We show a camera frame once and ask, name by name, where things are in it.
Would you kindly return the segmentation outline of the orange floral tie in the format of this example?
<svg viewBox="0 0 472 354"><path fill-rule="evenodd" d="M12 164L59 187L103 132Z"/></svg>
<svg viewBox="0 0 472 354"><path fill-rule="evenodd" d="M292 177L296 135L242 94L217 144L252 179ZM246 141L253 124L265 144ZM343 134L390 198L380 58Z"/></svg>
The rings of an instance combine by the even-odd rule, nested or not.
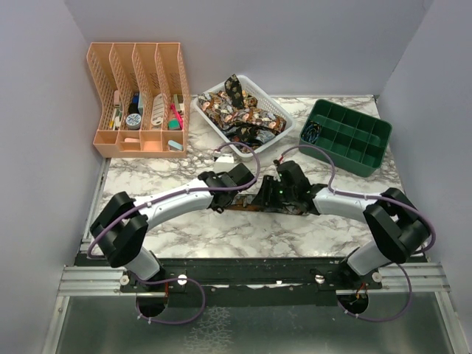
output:
<svg viewBox="0 0 472 354"><path fill-rule="evenodd" d="M225 210L277 213L284 215L307 215L307 213L303 212L300 208L290 204L281 204L279 202L263 204L255 200L255 194L236 195Z"/></svg>

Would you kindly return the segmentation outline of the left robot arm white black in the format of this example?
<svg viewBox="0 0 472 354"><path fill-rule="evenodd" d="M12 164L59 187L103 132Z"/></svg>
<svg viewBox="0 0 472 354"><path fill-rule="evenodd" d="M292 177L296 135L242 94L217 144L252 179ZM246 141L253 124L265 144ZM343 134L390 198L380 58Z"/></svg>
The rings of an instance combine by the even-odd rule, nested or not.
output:
<svg viewBox="0 0 472 354"><path fill-rule="evenodd" d="M119 192L105 205L90 226L94 240L112 268L123 267L137 277L147 291L158 289L163 280L161 265L144 246L145 235L158 225L204 209L222 213L242 190L251 187L258 174L243 163L230 171L206 171L167 192L132 198Z"/></svg>

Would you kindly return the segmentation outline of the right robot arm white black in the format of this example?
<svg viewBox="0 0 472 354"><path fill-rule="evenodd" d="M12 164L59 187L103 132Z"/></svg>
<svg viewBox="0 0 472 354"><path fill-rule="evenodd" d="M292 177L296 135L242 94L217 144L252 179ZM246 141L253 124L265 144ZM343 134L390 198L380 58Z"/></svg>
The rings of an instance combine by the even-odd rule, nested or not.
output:
<svg viewBox="0 0 472 354"><path fill-rule="evenodd" d="M263 178L254 205L335 215L368 225L373 240L351 252L339 269L340 283L346 288L356 288L376 268L405 263L431 234L431 227L399 189L362 195L312 184L293 161L279 164L277 175Z"/></svg>

